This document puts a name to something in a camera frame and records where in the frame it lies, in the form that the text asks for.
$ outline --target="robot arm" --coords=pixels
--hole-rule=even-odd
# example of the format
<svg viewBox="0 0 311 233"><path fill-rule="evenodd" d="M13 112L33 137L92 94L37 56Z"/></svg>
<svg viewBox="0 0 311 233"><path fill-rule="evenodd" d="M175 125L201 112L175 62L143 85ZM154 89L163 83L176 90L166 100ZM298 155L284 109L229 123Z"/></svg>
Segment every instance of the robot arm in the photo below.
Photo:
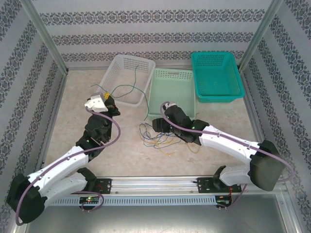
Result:
<svg viewBox="0 0 311 233"><path fill-rule="evenodd" d="M113 98L108 94L96 93L92 95L85 106L93 112L101 113L109 118L120 115ZM6 201L15 212L25 190L39 178L22 200L19 218L23 223L35 220L49 204L60 197L77 191L93 190L96 176L87 168L81 168L73 175L66 176L87 164L103 151L104 144L111 138L111 126L112 122L106 118L92 115L88 119L83 136L61 158L27 177L18 174L13 178Z"/></svg>
<svg viewBox="0 0 311 233"><path fill-rule="evenodd" d="M247 141L224 133L207 122L190 120L182 109L174 103L165 104L163 109L167 119L175 125L185 129L206 131L208 133L184 131L169 124L163 118L153 120L153 129L156 132L172 132L187 143L213 147L244 163L242 166L220 167L213 178L215 187L253 183L265 191L273 190L284 169L284 165L280 161L255 150L264 150L279 157L279 153L272 142L267 140L264 140L262 143Z"/></svg>

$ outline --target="light green basket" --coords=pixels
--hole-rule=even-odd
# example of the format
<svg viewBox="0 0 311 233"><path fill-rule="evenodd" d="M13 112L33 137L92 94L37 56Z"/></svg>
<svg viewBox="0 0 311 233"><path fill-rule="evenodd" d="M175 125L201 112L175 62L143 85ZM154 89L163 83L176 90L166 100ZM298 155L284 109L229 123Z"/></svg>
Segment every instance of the light green basket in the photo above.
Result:
<svg viewBox="0 0 311 233"><path fill-rule="evenodd" d="M166 101L176 103L191 120L195 119L195 86L191 70L155 68L148 99L150 120L162 118L160 106Z"/></svg>

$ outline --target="beige floor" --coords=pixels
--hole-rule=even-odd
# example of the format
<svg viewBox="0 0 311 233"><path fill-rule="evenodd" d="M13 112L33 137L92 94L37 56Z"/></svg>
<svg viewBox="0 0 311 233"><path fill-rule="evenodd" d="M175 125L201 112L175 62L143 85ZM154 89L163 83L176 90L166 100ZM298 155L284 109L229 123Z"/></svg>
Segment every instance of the beige floor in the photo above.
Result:
<svg viewBox="0 0 311 233"><path fill-rule="evenodd" d="M82 136L90 114L84 103L104 76L104 70L70 71L46 158L48 165L66 153ZM243 99L232 103L196 103L197 118L216 128L248 140L255 140ZM119 141L104 149L86 165L96 176L177 176L212 175L219 166L235 166L241 162L218 150L201 147L192 153L184 142L159 150L145 147L138 126L146 114L146 103L135 108L118 105L121 116L114 119L121 127ZM112 138L117 134L113 126ZM193 150L198 145L190 145Z"/></svg>

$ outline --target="patterned wallpaper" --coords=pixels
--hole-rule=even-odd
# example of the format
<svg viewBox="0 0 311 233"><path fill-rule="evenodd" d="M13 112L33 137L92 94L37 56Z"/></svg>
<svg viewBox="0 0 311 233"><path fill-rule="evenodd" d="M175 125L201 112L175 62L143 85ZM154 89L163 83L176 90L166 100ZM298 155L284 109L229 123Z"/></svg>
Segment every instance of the patterned wallpaper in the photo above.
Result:
<svg viewBox="0 0 311 233"><path fill-rule="evenodd" d="M62 73L18 0L0 0L0 233L14 213L4 200L12 178L32 173Z"/></svg>
<svg viewBox="0 0 311 233"><path fill-rule="evenodd" d="M271 0L35 0L67 66L107 67L117 54L190 65L194 51L239 61Z"/></svg>
<svg viewBox="0 0 311 233"><path fill-rule="evenodd" d="M311 232L311 8L285 0L244 71L266 139L294 170L287 184L303 232Z"/></svg>

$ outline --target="wall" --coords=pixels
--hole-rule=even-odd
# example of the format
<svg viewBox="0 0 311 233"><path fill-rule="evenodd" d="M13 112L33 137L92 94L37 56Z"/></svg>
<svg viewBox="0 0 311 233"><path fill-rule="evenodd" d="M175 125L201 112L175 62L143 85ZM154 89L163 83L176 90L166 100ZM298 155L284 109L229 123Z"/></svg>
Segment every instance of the wall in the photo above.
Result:
<svg viewBox="0 0 311 233"><path fill-rule="evenodd" d="M0 0L0 233L14 213L5 203L18 173L34 172L62 73L18 0Z"/></svg>
<svg viewBox="0 0 311 233"><path fill-rule="evenodd" d="M288 183L304 232L311 232L311 0L285 0L244 70L266 139L294 170Z"/></svg>
<svg viewBox="0 0 311 233"><path fill-rule="evenodd" d="M107 67L116 54L190 65L193 51L242 58L271 0L35 0L69 68Z"/></svg>

